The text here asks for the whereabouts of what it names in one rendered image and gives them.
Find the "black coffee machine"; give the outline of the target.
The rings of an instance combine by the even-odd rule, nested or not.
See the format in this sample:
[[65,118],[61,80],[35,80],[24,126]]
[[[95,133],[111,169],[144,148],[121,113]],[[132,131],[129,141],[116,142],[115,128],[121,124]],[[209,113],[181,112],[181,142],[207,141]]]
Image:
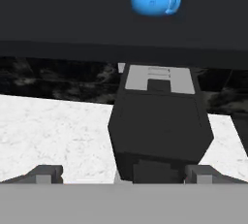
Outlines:
[[189,68],[127,64],[108,132],[120,178],[133,183],[183,182],[213,141]]

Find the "dark cabinet shelf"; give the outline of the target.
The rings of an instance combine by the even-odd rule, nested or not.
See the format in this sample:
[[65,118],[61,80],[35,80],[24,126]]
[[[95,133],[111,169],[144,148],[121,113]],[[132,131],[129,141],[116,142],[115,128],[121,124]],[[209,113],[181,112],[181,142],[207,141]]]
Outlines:
[[0,56],[248,70],[248,0],[182,0],[171,16],[130,0],[0,0]]

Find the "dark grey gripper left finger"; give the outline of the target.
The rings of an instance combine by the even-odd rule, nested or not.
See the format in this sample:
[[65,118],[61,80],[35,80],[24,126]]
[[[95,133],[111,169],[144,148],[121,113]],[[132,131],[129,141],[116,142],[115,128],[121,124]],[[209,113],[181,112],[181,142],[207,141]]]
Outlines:
[[38,165],[26,175],[4,180],[4,183],[62,183],[62,165]]

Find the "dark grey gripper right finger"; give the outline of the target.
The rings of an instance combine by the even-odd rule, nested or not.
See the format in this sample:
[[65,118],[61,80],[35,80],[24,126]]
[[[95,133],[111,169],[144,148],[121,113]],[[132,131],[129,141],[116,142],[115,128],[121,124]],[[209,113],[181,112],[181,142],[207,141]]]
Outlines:
[[194,184],[245,184],[244,180],[221,174],[209,165],[188,165],[185,182]]

